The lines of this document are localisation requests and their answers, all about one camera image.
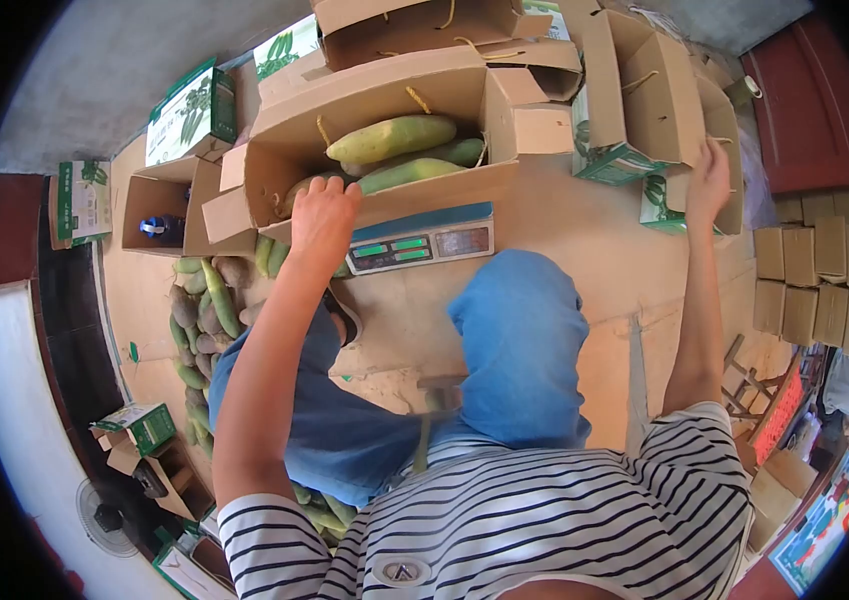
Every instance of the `hand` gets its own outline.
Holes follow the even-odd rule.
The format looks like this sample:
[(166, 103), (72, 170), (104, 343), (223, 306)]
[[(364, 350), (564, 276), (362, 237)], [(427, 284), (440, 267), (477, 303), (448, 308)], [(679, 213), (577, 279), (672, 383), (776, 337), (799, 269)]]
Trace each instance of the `hand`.
[(688, 230), (711, 232), (718, 211), (730, 197), (729, 180), (728, 153), (714, 138), (706, 138), (687, 186), (684, 222)]
[(301, 263), (327, 279), (345, 259), (354, 232), (354, 216), (361, 203), (361, 188), (357, 183), (347, 186), (339, 176), (327, 181), (316, 176), (307, 190), (298, 190), (295, 210), (291, 216), (292, 246), (289, 258), (299, 257)]

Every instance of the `red door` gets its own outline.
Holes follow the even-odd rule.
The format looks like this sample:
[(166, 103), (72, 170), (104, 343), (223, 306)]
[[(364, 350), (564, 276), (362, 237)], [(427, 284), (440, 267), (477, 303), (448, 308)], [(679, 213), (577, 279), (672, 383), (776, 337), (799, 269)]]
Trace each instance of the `red door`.
[(814, 12), (741, 57), (772, 193), (849, 186), (849, 59)]

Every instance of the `green digital display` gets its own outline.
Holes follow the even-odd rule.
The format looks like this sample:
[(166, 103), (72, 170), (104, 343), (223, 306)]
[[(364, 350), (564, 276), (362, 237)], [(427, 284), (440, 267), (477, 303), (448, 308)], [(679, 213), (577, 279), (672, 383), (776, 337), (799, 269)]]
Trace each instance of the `green digital display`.
[(361, 257), (372, 257), (374, 255), (381, 255), (388, 251), (388, 247), (383, 244), (378, 244), (376, 246), (365, 246), (358, 247), (354, 250), (354, 256), (356, 258)]
[(427, 257), (426, 249), (413, 249), (409, 252), (401, 252), (399, 254), (394, 255), (394, 260), (408, 260), (410, 258), (424, 258)]
[(415, 240), (401, 240), (400, 242), (394, 243), (394, 249), (395, 250), (407, 250), (408, 248), (417, 248), (417, 247), (420, 248), (421, 246), (424, 246), (426, 243), (427, 243), (427, 240), (425, 240), (422, 237), (419, 237), (418, 239), (415, 239)]

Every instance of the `blue pants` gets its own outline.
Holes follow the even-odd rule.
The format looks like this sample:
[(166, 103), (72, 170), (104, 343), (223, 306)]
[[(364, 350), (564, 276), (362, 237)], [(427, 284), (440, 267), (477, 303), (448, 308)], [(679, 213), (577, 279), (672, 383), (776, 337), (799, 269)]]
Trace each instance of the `blue pants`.
[[(581, 297), (558, 265), (505, 249), (447, 314), (462, 336), (469, 375), (461, 411), (432, 425), (431, 445), (477, 437), (514, 449), (583, 447), (591, 427), (579, 414), (577, 362), (587, 323)], [(248, 331), (218, 361), (208, 400), (212, 428), (247, 337)], [(327, 372), (339, 346), (338, 330), (319, 306), (301, 351), (285, 464), (299, 484), (364, 506), (417, 449), (421, 419), (394, 414), (331, 381)]]

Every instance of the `white wall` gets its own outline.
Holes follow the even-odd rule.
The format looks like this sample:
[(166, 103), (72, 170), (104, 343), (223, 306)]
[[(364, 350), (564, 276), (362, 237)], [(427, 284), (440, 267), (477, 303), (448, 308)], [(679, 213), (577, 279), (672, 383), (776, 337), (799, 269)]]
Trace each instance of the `white wall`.
[(24, 512), (81, 576), (85, 597), (180, 597), (140, 554), (117, 558), (84, 534), (75, 496), (87, 474), (51, 396), (25, 281), (0, 286), (0, 459)]

